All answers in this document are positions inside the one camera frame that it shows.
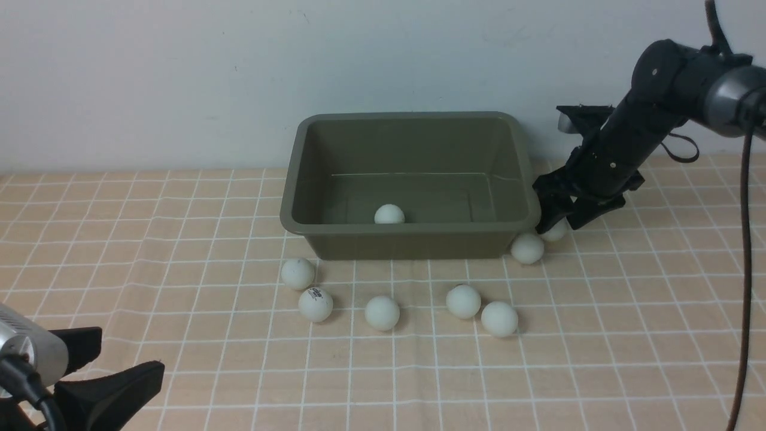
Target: black bracket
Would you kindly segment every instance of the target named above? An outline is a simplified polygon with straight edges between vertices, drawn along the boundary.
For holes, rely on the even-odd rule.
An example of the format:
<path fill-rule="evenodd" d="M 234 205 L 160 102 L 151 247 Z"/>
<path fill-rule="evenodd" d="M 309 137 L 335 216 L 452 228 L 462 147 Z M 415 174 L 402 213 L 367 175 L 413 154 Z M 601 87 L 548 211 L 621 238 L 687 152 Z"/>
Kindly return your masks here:
<path fill-rule="evenodd" d="M 101 353 L 99 327 L 51 331 L 67 345 L 66 374 L 79 370 Z M 54 401 L 69 431 L 119 431 L 162 389 L 165 365 L 150 361 L 106 377 L 60 381 L 54 385 Z M 0 430 L 35 431 L 36 425 L 17 400 L 0 400 Z"/>
<path fill-rule="evenodd" d="M 584 138 L 598 132 L 604 122 L 614 112 L 612 106 L 558 106 L 561 112 L 559 129 L 566 133 L 579 133 Z M 575 158 L 579 147 L 572 150 L 567 164 Z M 644 183 L 644 178 L 636 171 L 615 196 L 604 198 L 589 195 L 574 186 L 567 175 L 567 166 L 539 176 L 532 188 L 537 192 L 542 210 L 537 232 L 547 232 L 556 223 L 566 218 L 570 227 L 577 230 L 607 212 L 625 206 L 623 192 L 637 190 Z"/>

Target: ping pong ball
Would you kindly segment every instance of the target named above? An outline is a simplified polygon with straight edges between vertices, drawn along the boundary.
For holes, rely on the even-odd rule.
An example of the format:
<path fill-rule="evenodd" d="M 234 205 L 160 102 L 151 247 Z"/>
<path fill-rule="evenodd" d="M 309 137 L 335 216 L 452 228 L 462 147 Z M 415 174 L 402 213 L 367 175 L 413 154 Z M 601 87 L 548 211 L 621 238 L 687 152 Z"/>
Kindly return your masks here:
<path fill-rule="evenodd" d="M 481 308 L 481 296 L 469 285 L 458 285 L 447 293 L 447 310 L 459 319 L 470 319 Z"/>
<path fill-rule="evenodd" d="M 511 244 L 511 256 L 523 265 L 531 265 L 542 257 L 545 244 L 533 233 L 522 233 Z"/>
<path fill-rule="evenodd" d="M 332 313 L 332 296 L 320 288 L 304 291 L 298 298 L 298 312 L 309 321 L 319 323 Z"/>
<path fill-rule="evenodd" d="M 396 205 L 387 203 L 375 212 L 376 225 L 394 225 L 404 223 L 404 212 Z"/>
<path fill-rule="evenodd" d="M 547 232 L 541 233 L 540 238 L 545 242 L 556 242 L 564 238 L 568 230 L 567 219 L 561 219 Z"/>
<path fill-rule="evenodd" d="M 365 307 L 365 320 L 378 331 L 390 331 L 399 321 L 399 305 L 388 296 L 376 296 Z"/>
<path fill-rule="evenodd" d="M 314 281 L 316 268 L 304 258 L 289 259 L 282 264 L 282 282 L 294 291 L 308 288 Z"/>
<path fill-rule="evenodd" d="M 502 301 L 490 302 L 481 313 L 481 324 L 490 335 L 508 337 L 519 327 L 519 315 Z"/>

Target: plastic tub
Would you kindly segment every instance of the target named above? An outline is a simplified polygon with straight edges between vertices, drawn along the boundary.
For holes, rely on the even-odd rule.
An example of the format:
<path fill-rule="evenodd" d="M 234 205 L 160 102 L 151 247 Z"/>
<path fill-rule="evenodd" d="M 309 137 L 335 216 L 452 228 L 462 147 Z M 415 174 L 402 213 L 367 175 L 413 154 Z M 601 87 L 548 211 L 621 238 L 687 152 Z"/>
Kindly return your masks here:
<path fill-rule="evenodd" d="M 280 219 L 325 260 L 496 258 L 540 205 L 500 112 L 325 114 L 298 127 Z M 392 203 L 406 222 L 376 225 Z"/>

